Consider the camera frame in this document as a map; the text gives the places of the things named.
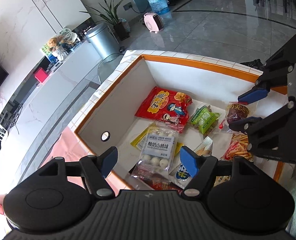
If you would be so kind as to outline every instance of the pink cloth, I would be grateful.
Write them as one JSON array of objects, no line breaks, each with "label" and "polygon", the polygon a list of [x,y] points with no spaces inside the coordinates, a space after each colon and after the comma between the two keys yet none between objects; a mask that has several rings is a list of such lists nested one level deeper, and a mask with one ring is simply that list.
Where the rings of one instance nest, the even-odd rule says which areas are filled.
[{"label": "pink cloth", "polygon": [[[41,166],[45,165],[45,163],[49,162],[52,158],[58,156],[64,157],[66,162],[76,162],[88,154],[91,153],[86,152],[81,147],[74,133],[68,127],[66,127],[61,133],[61,137],[54,145],[52,152]],[[83,187],[80,177],[68,177],[68,181]],[[122,181],[120,181],[115,175],[111,173],[106,178],[106,181],[116,195],[118,195],[120,189],[124,189],[126,187]]]},{"label": "pink cloth", "polygon": [[[86,152],[78,143],[74,133],[69,127],[66,127],[61,133],[59,140],[55,143],[52,152],[41,166],[44,166],[54,157],[64,157],[66,162],[77,162],[80,158],[87,155],[88,152]],[[80,177],[68,177],[68,181],[83,187]]]}]

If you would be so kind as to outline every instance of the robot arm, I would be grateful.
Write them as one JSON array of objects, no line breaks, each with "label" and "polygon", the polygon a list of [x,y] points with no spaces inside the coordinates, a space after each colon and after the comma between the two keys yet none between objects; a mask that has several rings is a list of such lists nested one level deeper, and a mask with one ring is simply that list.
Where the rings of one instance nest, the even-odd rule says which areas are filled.
[{"label": "robot arm", "polygon": [[255,156],[296,164],[296,34],[264,66],[255,86],[238,101],[251,104],[271,88],[288,86],[289,103],[264,119],[249,117],[229,127],[248,135],[248,151]]}]

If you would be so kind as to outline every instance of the small round hole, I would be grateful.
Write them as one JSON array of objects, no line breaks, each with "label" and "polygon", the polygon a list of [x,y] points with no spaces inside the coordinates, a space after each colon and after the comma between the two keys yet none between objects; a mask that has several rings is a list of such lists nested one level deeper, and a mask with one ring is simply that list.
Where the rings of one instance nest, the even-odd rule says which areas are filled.
[{"label": "small round hole", "polygon": [[108,141],[109,138],[110,138],[110,133],[109,133],[109,132],[104,132],[104,133],[101,135],[101,140],[102,140],[103,142]]}]

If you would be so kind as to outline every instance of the pink space heater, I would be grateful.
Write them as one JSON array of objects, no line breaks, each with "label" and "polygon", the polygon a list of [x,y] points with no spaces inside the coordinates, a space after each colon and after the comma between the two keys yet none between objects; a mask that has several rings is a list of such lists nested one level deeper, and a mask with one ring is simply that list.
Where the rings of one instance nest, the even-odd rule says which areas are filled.
[{"label": "pink space heater", "polygon": [[153,12],[144,15],[144,22],[150,32],[158,33],[164,28],[159,15]]}]

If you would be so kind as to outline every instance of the power cord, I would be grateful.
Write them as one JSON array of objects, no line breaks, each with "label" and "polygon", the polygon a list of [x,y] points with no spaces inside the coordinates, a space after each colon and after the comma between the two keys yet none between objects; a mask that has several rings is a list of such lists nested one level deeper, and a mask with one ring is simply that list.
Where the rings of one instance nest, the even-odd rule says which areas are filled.
[{"label": "power cord", "polygon": [[137,12],[133,7],[132,5],[130,5],[130,8],[135,12],[135,13],[144,13],[149,7],[149,4],[147,5],[147,8],[143,11],[143,12]]}]

